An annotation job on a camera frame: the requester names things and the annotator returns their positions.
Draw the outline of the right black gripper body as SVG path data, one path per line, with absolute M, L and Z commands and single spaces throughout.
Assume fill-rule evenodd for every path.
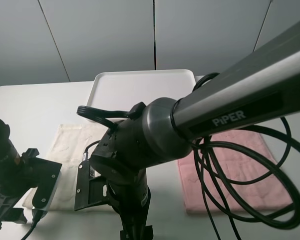
M 133 175 L 124 175 L 117 170 L 106 174 L 109 204 L 119 214 L 122 240 L 152 240 L 153 226 L 147 225 L 151 192 L 145 169 Z

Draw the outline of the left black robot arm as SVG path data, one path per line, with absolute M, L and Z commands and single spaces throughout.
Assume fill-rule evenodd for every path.
M 22 196 L 38 186 L 30 167 L 9 140 L 10 128 L 0 119 L 0 229 L 2 221 L 24 221 L 23 210 L 13 209 Z

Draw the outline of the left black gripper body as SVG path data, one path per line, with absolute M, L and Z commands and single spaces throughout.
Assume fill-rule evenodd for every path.
M 34 172 L 0 175 L 0 229 L 3 222 L 27 223 L 23 209 L 14 206 L 30 188 L 36 186 L 37 173 Z

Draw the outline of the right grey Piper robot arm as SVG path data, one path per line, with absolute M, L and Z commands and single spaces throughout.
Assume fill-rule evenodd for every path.
M 90 164 L 106 179 L 110 204 L 120 215 L 125 235 L 143 240 L 150 190 L 146 169 L 181 159 L 192 149 L 213 158 L 213 148 L 238 150 L 268 168 L 293 200 L 286 222 L 277 215 L 262 215 L 238 196 L 229 182 L 228 191 L 249 214 L 278 229 L 300 224 L 300 193 L 276 165 L 241 145 L 210 141 L 213 134 L 233 129 L 267 130 L 259 123 L 300 112 L 300 22 L 252 54 L 214 76 L 180 100 L 159 98 L 139 103 L 127 116 L 107 122 L 108 131 L 93 151 Z

